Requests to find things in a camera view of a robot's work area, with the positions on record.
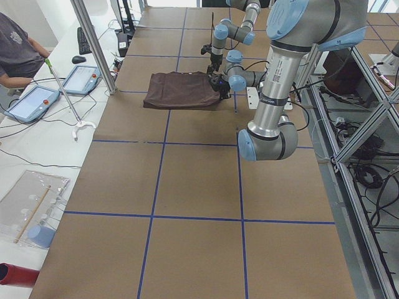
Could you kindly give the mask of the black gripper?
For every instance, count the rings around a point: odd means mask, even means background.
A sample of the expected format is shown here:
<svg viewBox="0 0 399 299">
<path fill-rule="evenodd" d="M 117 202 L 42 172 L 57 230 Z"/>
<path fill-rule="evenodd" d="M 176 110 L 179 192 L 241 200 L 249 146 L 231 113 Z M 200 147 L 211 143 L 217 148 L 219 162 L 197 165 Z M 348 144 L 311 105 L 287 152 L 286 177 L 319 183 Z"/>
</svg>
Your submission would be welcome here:
<svg viewBox="0 0 399 299">
<path fill-rule="evenodd" d="M 211 63 L 208 65 L 207 73 L 217 72 L 223 61 L 223 49 L 215 48 L 212 45 L 204 45 L 201 49 L 201 55 L 209 53 L 211 55 Z"/>
<path fill-rule="evenodd" d="M 231 98 L 229 82 L 224 79 L 223 74 L 209 73 L 208 82 L 211 88 L 219 93 L 219 99 L 225 100 Z"/>
</svg>

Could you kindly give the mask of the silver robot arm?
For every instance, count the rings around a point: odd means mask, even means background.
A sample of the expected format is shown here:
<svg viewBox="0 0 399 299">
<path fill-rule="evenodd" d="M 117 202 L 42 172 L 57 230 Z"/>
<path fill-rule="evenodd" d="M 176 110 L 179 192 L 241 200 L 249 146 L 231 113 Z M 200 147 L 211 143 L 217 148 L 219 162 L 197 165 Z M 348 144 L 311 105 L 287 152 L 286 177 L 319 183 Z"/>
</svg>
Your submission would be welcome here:
<svg viewBox="0 0 399 299">
<path fill-rule="evenodd" d="M 217 72 L 223 61 L 223 52 L 226 48 L 227 39 L 235 40 L 237 43 L 251 45 L 255 33 L 253 33 L 256 19 L 261 8 L 269 7 L 270 1 L 225 1 L 228 7 L 239 9 L 244 12 L 243 21 L 240 26 L 235 25 L 230 19 L 222 19 L 217 26 L 211 28 L 211 40 L 201 49 L 201 55 L 210 54 L 210 64 L 207 73 Z"/>
<path fill-rule="evenodd" d="M 248 161 L 285 159 L 297 148 L 298 134 L 283 110 L 303 56 L 313 45 L 324 52 L 359 44 L 366 33 L 368 3 L 276 2 L 267 19 L 271 57 L 263 72 L 244 70 L 238 50 L 224 53 L 227 39 L 252 44 L 260 2 L 229 1 L 228 5 L 244 11 L 245 16 L 240 26 L 223 19 L 214 28 L 211 44 L 203 48 L 203 52 L 211 56 L 207 69 L 209 83 L 222 98 L 226 98 L 230 90 L 261 86 L 255 116 L 238 134 L 239 152 Z"/>
</svg>

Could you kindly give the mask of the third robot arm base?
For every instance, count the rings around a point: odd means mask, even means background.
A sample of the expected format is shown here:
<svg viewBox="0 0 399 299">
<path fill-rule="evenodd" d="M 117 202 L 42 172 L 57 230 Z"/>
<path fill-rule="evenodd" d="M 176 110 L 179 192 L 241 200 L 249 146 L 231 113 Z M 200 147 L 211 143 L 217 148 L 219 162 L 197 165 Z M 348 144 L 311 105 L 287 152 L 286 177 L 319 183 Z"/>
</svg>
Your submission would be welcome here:
<svg viewBox="0 0 399 299">
<path fill-rule="evenodd" d="M 377 75 L 394 76 L 398 70 L 398 43 L 389 54 L 370 54 Z"/>
</svg>

